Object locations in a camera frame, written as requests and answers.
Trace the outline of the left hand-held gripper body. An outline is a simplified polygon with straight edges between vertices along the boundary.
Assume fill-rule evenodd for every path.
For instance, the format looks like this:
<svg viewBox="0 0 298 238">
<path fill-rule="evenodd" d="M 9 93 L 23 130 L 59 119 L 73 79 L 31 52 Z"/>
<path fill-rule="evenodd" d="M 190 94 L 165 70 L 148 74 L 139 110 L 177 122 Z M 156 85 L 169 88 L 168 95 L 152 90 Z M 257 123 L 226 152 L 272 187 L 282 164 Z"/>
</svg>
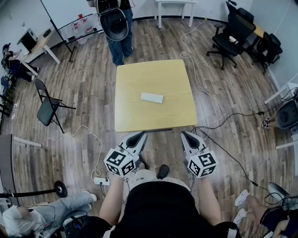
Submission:
<svg viewBox="0 0 298 238">
<path fill-rule="evenodd" d="M 136 169 L 136 161 L 142 151 L 142 146 L 127 147 L 118 145 L 115 149 L 110 149 L 107 153 L 104 164 L 111 173 L 125 177 Z"/>
</svg>

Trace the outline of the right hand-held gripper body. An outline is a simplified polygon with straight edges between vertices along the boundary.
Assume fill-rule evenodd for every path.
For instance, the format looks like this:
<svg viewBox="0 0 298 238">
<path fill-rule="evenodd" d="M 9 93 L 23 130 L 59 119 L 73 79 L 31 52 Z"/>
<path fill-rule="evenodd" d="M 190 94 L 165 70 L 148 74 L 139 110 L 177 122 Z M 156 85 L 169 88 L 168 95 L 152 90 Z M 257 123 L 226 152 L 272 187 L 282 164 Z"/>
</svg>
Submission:
<svg viewBox="0 0 298 238">
<path fill-rule="evenodd" d="M 213 151 L 190 156 L 187 169 L 195 178 L 211 175 L 217 166 L 217 159 Z"/>
</svg>

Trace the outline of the small white box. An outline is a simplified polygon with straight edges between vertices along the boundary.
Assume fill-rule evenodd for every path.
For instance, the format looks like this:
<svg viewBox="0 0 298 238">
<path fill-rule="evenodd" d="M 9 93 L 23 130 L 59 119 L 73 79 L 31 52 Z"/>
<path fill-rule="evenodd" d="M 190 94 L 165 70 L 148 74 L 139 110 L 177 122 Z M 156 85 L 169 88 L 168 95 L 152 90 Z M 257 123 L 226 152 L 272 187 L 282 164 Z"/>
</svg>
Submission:
<svg viewBox="0 0 298 238">
<path fill-rule="evenodd" d="M 142 93 L 141 100 L 162 104 L 163 103 L 163 95 L 153 94 L 153 93 Z"/>
</svg>

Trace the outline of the person's left forearm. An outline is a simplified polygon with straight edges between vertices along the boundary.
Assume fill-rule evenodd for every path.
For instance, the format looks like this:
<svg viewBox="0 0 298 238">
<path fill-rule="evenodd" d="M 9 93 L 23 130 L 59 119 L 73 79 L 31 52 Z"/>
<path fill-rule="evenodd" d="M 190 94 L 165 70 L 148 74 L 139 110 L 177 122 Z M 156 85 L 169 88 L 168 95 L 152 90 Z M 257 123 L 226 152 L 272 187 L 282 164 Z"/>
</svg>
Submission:
<svg viewBox="0 0 298 238">
<path fill-rule="evenodd" d="M 123 199 L 124 178 L 108 173 L 111 180 L 110 188 L 101 205 L 99 217 L 107 221 L 111 226 L 118 224 Z"/>
</svg>

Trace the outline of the person's right forearm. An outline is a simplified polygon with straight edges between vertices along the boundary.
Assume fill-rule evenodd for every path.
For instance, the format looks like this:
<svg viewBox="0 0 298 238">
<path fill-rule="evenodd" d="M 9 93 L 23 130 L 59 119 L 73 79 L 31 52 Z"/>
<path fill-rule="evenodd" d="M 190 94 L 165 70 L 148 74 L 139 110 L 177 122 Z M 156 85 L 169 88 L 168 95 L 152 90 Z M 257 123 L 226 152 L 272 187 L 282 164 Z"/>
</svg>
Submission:
<svg viewBox="0 0 298 238">
<path fill-rule="evenodd" d="M 221 223 L 221 210 L 208 177 L 198 180 L 199 213 L 211 225 Z"/>
</svg>

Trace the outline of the person's beige shorts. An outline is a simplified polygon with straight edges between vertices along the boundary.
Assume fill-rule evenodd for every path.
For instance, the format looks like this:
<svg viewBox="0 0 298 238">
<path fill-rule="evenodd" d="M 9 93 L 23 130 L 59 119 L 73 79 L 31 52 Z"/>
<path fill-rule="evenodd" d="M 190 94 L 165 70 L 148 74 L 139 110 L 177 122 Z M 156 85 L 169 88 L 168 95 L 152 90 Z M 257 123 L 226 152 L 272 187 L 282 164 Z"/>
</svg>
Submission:
<svg viewBox="0 0 298 238">
<path fill-rule="evenodd" d="M 146 193 L 190 193 L 190 188 L 176 178 L 157 178 L 153 171 L 143 169 L 138 171 L 133 178 L 131 192 L 135 191 Z"/>
</svg>

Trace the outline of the person's black shoe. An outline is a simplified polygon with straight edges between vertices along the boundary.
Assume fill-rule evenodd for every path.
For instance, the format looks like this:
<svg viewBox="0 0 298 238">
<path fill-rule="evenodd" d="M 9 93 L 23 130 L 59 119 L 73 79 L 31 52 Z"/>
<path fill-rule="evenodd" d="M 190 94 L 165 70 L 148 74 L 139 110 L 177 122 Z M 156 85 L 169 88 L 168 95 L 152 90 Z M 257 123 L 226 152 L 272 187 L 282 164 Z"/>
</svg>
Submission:
<svg viewBox="0 0 298 238">
<path fill-rule="evenodd" d="M 156 177 L 157 179 L 164 179 L 168 176 L 168 174 L 169 174 L 169 167 L 167 165 L 161 165 Z"/>
</svg>

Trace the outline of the person's black shirt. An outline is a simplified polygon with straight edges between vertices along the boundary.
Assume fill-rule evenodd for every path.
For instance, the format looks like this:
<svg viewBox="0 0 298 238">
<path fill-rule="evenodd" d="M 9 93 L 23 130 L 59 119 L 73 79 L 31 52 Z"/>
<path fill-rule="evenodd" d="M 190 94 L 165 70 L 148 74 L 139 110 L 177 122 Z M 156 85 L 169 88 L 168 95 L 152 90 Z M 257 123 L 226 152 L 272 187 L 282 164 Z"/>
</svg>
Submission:
<svg viewBox="0 0 298 238">
<path fill-rule="evenodd" d="M 75 238 L 241 238 L 237 225 L 211 225 L 195 206 L 191 193 L 171 182 L 147 182 L 133 188 L 124 215 L 112 226 L 88 218 Z"/>
</svg>

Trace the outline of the black round-base stand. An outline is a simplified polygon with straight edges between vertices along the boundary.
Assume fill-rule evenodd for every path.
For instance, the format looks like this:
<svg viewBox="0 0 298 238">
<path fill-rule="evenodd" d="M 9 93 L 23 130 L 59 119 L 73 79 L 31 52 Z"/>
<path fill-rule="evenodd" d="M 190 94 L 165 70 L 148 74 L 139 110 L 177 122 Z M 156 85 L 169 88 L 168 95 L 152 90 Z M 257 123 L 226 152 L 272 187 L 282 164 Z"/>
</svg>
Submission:
<svg viewBox="0 0 298 238">
<path fill-rule="evenodd" d="M 65 198 L 68 195 L 67 188 L 61 181 L 55 181 L 54 189 L 43 190 L 37 192 L 22 192 L 22 193 L 0 193 L 0 198 L 22 198 L 22 197 L 31 197 L 38 196 L 43 194 L 56 193 L 60 198 Z"/>
</svg>

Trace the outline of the black folding chair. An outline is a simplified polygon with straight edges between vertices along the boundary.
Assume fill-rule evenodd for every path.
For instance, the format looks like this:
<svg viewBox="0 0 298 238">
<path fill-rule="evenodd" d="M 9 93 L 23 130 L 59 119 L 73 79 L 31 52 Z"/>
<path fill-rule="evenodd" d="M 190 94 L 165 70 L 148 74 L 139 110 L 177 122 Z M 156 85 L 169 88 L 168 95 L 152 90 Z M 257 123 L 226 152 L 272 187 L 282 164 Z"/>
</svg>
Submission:
<svg viewBox="0 0 298 238">
<path fill-rule="evenodd" d="M 65 105 L 62 100 L 53 98 L 49 95 L 45 84 L 36 79 L 34 81 L 38 96 L 41 101 L 41 106 L 37 112 L 37 119 L 45 126 L 49 126 L 52 122 L 57 124 L 64 134 L 64 130 L 58 120 L 56 112 L 59 107 L 75 110 L 75 107 Z"/>
</svg>

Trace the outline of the black office chair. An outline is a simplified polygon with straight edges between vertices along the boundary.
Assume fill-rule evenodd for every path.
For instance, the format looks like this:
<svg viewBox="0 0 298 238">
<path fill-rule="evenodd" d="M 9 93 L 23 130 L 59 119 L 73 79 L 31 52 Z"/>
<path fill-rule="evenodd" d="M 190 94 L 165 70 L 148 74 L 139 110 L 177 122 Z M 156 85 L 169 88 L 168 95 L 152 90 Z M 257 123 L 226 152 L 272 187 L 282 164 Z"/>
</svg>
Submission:
<svg viewBox="0 0 298 238">
<path fill-rule="evenodd" d="M 255 31 L 256 26 L 254 23 L 254 16 L 243 8 L 238 8 L 232 13 L 228 18 L 228 23 L 226 24 L 223 31 L 220 33 L 219 29 L 222 25 L 215 24 L 216 34 L 212 37 L 214 44 L 213 48 L 217 48 L 217 51 L 208 51 L 207 56 L 212 54 L 220 54 L 222 60 L 228 58 L 234 63 L 234 68 L 237 68 L 237 63 L 234 61 L 233 57 L 241 54 L 244 50 L 243 45 L 245 44 L 247 38 Z M 238 44 L 234 45 L 229 42 L 229 37 L 232 36 L 238 40 Z"/>
<path fill-rule="evenodd" d="M 265 75 L 268 66 L 280 59 L 282 52 L 279 39 L 272 33 L 264 32 L 263 38 L 257 44 L 256 52 L 253 53 L 255 59 L 252 65 L 259 62 L 263 68 L 263 75 Z"/>
</svg>

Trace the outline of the grey table with white leg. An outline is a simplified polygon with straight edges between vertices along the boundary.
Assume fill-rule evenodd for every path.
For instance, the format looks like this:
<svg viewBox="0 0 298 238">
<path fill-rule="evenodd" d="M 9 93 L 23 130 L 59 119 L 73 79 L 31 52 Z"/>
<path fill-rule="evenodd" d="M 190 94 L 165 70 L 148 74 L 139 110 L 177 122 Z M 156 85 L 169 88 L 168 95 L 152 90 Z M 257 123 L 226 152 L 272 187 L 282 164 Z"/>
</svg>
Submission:
<svg viewBox="0 0 298 238">
<path fill-rule="evenodd" d="M 46 194 L 47 191 L 16 192 L 13 175 L 13 145 L 41 148 L 42 144 L 25 140 L 12 134 L 0 135 L 0 204 L 18 205 L 19 198 Z"/>
</svg>

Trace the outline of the clear water jug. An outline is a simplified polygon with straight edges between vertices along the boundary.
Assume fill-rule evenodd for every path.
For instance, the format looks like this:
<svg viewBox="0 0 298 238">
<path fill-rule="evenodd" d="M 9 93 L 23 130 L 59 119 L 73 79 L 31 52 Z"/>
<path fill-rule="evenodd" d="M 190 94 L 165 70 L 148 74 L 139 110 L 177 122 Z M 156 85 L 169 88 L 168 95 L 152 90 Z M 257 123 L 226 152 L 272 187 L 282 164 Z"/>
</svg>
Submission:
<svg viewBox="0 0 298 238">
<path fill-rule="evenodd" d="M 84 37 L 85 31 L 84 29 L 80 26 L 78 22 L 74 22 L 71 24 L 72 25 L 72 30 L 74 33 L 74 37 L 76 38 L 76 41 L 80 44 L 83 45 L 87 42 L 87 37 Z"/>
<path fill-rule="evenodd" d="M 81 23 L 86 34 L 94 32 L 93 26 L 87 18 L 82 18 Z"/>
</svg>

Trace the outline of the orange wooden desk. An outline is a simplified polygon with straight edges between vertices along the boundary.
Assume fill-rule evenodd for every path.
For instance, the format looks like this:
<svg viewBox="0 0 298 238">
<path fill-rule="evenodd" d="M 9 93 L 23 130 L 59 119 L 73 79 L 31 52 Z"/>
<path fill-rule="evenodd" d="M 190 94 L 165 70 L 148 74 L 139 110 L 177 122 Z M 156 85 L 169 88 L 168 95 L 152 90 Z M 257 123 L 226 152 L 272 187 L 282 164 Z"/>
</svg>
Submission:
<svg viewBox="0 0 298 238">
<path fill-rule="evenodd" d="M 265 31 L 260 26 L 258 26 L 255 22 L 253 24 L 256 26 L 254 34 L 259 38 L 263 38 Z"/>
</svg>

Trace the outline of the small white-framed monitor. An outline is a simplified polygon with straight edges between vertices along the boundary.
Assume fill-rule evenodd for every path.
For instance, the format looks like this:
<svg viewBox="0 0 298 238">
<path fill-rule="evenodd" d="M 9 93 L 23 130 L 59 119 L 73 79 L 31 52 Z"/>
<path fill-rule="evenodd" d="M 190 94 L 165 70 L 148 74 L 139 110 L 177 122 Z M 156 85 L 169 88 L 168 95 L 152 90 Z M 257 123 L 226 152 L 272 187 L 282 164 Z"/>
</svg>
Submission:
<svg viewBox="0 0 298 238">
<path fill-rule="evenodd" d="M 35 35 L 35 33 L 32 31 L 31 28 L 29 28 L 17 42 L 18 48 L 24 54 L 31 53 L 31 50 L 35 47 L 36 44 L 37 44 L 37 36 Z"/>
</svg>

